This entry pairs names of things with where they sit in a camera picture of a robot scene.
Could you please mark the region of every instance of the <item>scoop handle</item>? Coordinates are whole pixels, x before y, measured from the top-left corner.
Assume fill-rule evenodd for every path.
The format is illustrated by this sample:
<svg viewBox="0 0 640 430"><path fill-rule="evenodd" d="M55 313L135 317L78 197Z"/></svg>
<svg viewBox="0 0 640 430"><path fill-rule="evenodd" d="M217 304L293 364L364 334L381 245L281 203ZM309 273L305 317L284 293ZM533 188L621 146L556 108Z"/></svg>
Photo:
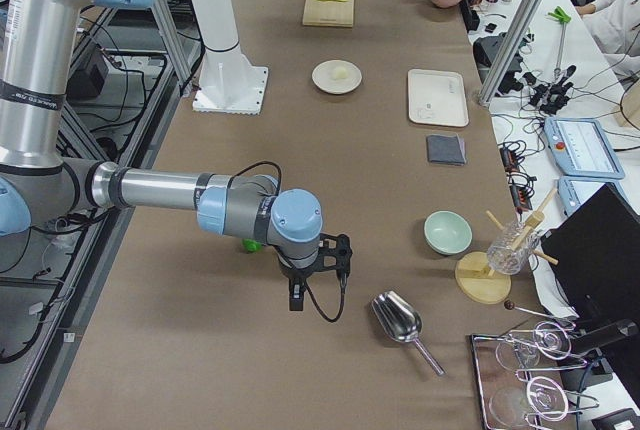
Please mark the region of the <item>scoop handle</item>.
<svg viewBox="0 0 640 430"><path fill-rule="evenodd" d="M433 355L429 353L429 350L427 350L427 347L424 346L420 339L416 338L415 340L412 340L411 343L413 343L418 348L424 359L429 363L429 365L431 365L433 371L436 372L436 375L438 375L439 377L443 376L444 369L440 366L436 359L433 358Z"/></svg>

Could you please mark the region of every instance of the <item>rectangular white tray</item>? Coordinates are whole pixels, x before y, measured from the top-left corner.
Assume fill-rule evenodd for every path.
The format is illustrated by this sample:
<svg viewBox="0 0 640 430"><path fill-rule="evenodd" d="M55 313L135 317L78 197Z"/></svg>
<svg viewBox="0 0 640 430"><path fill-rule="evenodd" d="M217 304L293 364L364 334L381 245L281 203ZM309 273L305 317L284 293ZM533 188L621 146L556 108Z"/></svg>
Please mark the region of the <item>rectangular white tray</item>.
<svg viewBox="0 0 640 430"><path fill-rule="evenodd" d="M415 123L464 127L469 123L462 75L409 70L409 119Z"/></svg>

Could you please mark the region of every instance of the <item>black monitor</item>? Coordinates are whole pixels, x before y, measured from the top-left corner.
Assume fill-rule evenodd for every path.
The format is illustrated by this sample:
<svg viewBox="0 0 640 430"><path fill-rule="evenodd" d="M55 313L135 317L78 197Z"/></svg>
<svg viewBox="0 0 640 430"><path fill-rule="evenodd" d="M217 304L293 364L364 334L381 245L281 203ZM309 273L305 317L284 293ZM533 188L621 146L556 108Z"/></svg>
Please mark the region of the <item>black monitor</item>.
<svg viewBox="0 0 640 430"><path fill-rule="evenodd" d="M544 252L568 303L587 332L622 319L640 325L640 217L613 185L604 185L557 230ZM640 336L601 348L625 389L640 405Z"/></svg>

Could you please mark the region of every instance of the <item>yellow cutting board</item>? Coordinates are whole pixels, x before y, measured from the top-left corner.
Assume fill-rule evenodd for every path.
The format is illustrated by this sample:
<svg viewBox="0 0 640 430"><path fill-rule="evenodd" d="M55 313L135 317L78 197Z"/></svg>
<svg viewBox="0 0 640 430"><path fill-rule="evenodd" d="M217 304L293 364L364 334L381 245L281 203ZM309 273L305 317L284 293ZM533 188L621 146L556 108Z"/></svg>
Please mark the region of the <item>yellow cutting board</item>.
<svg viewBox="0 0 640 430"><path fill-rule="evenodd" d="M353 27L353 4L346 2L320 2L305 0L302 24L315 27Z"/></svg>

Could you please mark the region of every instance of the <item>silver scoop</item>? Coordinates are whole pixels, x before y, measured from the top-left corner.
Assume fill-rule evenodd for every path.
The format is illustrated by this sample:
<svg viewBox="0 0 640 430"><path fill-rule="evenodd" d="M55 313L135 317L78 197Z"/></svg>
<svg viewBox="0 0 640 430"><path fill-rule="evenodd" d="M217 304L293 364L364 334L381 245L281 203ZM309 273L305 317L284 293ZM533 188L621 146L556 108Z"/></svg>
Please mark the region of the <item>silver scoop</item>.
<svg viewBox="0 0 640 430"><path fill-rule="evenodd" d="M444 375L444 369L420 341L422 320L411 305L399 297L396 292L389 290L374 298L371 306L385 333L392 340L399 343L413 343L436 374L439 377Z"/></svg>

